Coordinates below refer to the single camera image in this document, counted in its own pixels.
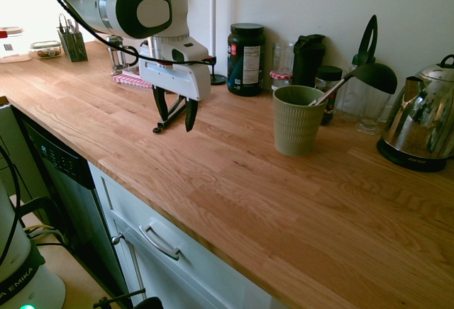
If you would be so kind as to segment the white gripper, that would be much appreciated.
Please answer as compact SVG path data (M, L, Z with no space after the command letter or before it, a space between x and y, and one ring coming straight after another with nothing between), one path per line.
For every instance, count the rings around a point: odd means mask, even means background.
M150 60L139 59L139 72L143 81L157 86L153 96L162 120L168 119L165 90L187 97L185 101L185 128L194 127L198 104L211 93L211 74L205 64L173 64L165 68Z

